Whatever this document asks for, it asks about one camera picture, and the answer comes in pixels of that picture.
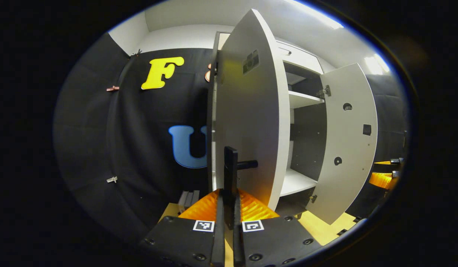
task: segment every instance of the open cabinet door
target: open cabinet door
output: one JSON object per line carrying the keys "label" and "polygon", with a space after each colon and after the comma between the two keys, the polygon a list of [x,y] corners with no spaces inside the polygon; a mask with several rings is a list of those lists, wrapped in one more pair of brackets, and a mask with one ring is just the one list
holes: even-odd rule
{"label": "open cabinet door", "polygon": [[275,210],[287,168],[290,104],[275,38],[257,10],[236,25],[219,51],[216,98],[216,181],[224,185],[224,147],[258,167],[239,171],[239,188]]}
{"label": "open cabinet door", "polygon": [[369,83],[355,63],[321,75],[325,94],[326,149],[307,210],[328,224],[354,201],[373,165],[377,113]]}

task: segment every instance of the yellow floor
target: yellow floor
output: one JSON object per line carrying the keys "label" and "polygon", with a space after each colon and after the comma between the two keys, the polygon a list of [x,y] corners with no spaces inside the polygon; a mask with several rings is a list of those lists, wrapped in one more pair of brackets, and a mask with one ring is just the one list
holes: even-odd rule
{"label": "yellow floor", "polygon": [[[169,203],[168,206],[166,207],[165,211],[163,212],[163,215],[161,215],[160,220],[163,219],[165,216],[178,216],[178,204],[176,203]],[[298,220],[305,229],[310,232],[311,235],[321,244],[321,245],[326,245],[335,238],[338,237],[337,233],[339,233],[341,230],[346,229],[349,230],[353,225],[356,223],[353,222],[355,217],[343,213],[332,225],[328,225],[321,219],[319,219],[317,216],[314,216],[310,211],[305,211],[302,214],[302,218]],[[226,243],[226,262],[225,265],[226,267],[231,267],[233,266],[233,254],[232,254],[232,248],[228,243],[228,237],[229,241],[232,241],[232,231],[229,231],[226,227],[226,232],[225,232],[225,243]]]}

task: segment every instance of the blue letter u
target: blue letter u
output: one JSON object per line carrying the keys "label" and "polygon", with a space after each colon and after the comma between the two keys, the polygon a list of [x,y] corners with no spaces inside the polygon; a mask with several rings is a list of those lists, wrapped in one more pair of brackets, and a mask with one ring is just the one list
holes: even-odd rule
{"label": "blue letter u", "polygon": [[[190,152],[190,135],[194,132],[193,127],[177,125],[170,127],[168,132],[173,137],[173,156],[178,164],[183,167],[198,169],[207,166],[206,155],[200,158],[191,156]],[[201,127],[201,132],[206,135],[206,127]]]}

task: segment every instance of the black curtain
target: black curtain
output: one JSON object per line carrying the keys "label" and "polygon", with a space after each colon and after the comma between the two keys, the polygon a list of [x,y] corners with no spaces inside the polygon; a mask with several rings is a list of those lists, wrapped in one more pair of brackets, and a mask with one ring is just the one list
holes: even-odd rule
{"label": "black curtain", "polygon": [[[61,175],[76,200],[100,225],[136,244],[183,190],[207,194],[207,170],[173,158],[168,128],[188,125],[191,153],[205,154],[211,49],[170,49],[131,58],[107,34],[81,57],[56,105],[53,142]],[[152,59],[182,56],[163,88],[141,90]],[[112,86],[119,91],[107,92]],[[117,176],[117,183],[107,179]]]}
{"label": "black curtain", "polygon": [[[408,131],[409,105],[402,86],[392,76],[366,75],[376,105],[378,140],[374,162],[406,157],[404,131]],[[368,217],[384,197],[385,189],[369,183],[371,172],[346,213]]]}

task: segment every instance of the white ceiling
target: white ceiling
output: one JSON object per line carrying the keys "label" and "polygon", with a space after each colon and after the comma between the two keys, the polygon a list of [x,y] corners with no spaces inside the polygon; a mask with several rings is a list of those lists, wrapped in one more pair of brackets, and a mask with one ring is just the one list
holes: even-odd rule
{"label": "white ceiling", "polygon": [[235,26],[254,8],[276,37],[297,44],[334,67],[359,63],[368,73],[364,58],[375,53],[345,28],[332,29],[284,0],[167,0],[145,11],[150,32],[190,24]]}

